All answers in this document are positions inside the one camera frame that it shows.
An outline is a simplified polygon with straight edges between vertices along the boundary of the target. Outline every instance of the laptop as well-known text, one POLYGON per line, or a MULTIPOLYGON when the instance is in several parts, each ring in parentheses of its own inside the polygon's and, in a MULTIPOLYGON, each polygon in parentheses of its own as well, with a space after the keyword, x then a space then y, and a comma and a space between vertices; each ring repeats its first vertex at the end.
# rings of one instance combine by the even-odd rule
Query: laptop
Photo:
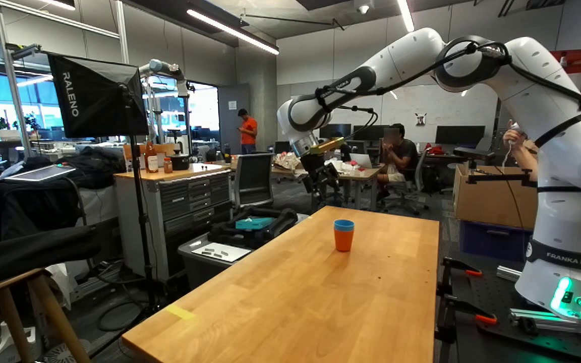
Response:
POLYGON ((351 154, 351 162, 366 170, 373 166, 369 154, 351 154))

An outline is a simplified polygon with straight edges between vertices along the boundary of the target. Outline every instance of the monitor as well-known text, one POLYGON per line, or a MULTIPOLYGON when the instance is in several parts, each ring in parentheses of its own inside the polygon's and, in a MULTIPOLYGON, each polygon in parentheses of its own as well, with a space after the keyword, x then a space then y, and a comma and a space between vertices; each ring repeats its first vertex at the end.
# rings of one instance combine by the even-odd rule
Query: monitor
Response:
POLYGON ((389 125, 357 125, 352 127, 352 140, 366 140, 375 146, 381 137, 387 137, 389 125))
POLYGON ((328 122, 319 128, 319 137, 332 140, 332 137, 348 137, 351 122, 328 122))
POLYGON ((275 154, 290 154, 293 148, 289 141, 275 141, 275 154))
POLYGON ((475 149, 479 141, 485 137, 486 127, 482 125, 440 125, 435 127, 435 144, 470 148, 475 149))
POLYGON ((66 137, 148 136, 137 66, 46 54, 66 137))

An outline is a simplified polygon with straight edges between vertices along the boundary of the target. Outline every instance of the cardboard box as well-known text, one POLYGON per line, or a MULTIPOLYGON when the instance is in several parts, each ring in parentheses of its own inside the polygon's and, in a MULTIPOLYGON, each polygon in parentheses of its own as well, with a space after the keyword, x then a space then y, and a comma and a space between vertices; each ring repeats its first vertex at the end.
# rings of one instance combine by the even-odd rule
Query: cardboard box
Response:
MULTIPOLYGON (((479 166, 475 174, 523 174, 518 167, 479 166)), ((537 189, 513 182, 475 182, 468 183, 468 166, 456 166, 454 175, 454 218, 507 226, 514 229, 533 229, 537 216, 537 189)))

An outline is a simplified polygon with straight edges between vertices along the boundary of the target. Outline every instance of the black cloth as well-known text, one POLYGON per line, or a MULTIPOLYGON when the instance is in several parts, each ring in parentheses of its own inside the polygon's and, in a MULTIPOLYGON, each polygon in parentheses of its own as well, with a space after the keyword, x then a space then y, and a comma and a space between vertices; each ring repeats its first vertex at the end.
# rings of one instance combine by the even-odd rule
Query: black cloth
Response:
POLYGON ((118 152, 87 148, 79 155, 63 159, 63 163, 74 167, 69 180, 87 189, 103 189, 113 185, 113 174, 124 171, 124 162, 118 152))
POLYGON ((66 178, 39 183, 0 182, 0 240, 69 227, 81 216, 77 187, 66 178))
POLYGON ((0 242, 0 281, 98 252, 93 227, 61 227, 0 242))
POLYGON ((232 220, 224 223, 213 223, 208 240, 222 242, 222 243, 232 243, 232 246, 242 246, 242 248, 261 248, 290 226, 296 223, 296 213, 293 209, 275 209, 275 208, 242 208, 233 213, 232 220), (273 223, 269 223, 262 229, 238 229, 235 222, 243 218, 275 218, 273 223))

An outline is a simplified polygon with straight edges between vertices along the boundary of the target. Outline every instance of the light fixture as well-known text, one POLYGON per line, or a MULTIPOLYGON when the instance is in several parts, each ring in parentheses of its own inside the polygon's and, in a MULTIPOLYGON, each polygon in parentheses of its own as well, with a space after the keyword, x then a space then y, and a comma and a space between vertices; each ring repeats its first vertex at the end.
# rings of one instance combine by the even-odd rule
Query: light fixture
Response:
POLYGON ((373 8, 373 0, 352 0, 359 14, 367 14, 373 8))
POLYGON ((408 0, 398 0, 398 8, 399 8, 399 16, 403 18, 405 31, 413 33, 413 21, 411 21, 408 0))
POLYGON ((63 10, 74 10, 74 0, 43 0, 54 8, 63 8, 63 10))
POLYGON ((204 14, 199 14, 199 11, 191 10, 191 8, 187 8, 187 14, 198 18, 198 21, 202 21, 202 22, 205 22, 205 24, 209 24, 209 26, 213 26, 213 28, 218 28, 218 31, 224 31, 224 33, 240 38, 240 40, 247 40, 247 43, 251 43, 251 44, 255 44, 255 47, 258 47, 258 49, 262 49, 262 51, 267 51, 271 54, 278 54, 278 51, 275 47, 269 47, 269 44, 265 44, 265 43, 240 33, 240 31, 233 31, 233 28, 209 18, 209 16, 204 16, 204 14))
POLYGON ((31 16, 36 16, 36 18, 46 18, 46 21, 52 21, 52 22, 58 22, 58 24, 64 24, 64 26, 72 26, 72 28, 79 28, 79 31, 94 33, 94 34, 101 34, 101 37, 121 38, 116 33, 111 33, 111 31, 105 31, 105 28, 97 28, 97 26, 90 26, 90 24, 84 24, 84 22, 77 22, 72 18, 56 16, 56 14, 51 14, 51 11, 40 10, 40 8, 22 6, 22 3, 17 3, 17 2, 9 2, 9 0, 0 0, 0 6, 8 8, 8 10, 31 14, 31 16))
POLYGON ((39 84, 39 82, 48 82, 52 81, 52 74, 40 74, 40 77, 34 77, 34 78, 27 78, 22 82, 17 82, 17 87, 31 87, 31 84, 39 84))

